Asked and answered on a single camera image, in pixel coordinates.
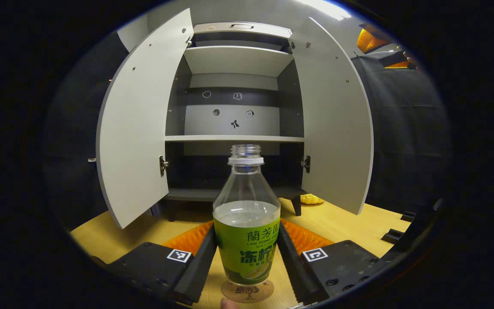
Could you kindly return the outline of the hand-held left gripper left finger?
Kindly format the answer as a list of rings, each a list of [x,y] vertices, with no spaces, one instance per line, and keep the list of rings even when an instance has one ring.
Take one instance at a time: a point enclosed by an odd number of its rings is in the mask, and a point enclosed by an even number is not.
[[[217,249],[213,221],[161,244],[145,241],[112,263],[97,264],[167,303],[198,303]]]

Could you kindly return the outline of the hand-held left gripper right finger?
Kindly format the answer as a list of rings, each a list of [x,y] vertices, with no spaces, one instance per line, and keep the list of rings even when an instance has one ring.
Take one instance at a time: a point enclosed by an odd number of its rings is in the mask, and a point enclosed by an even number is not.
[[[337,299],[391,262],[351,240],[333,243],[285,219],[277,245],[294,295],[304,305]]]

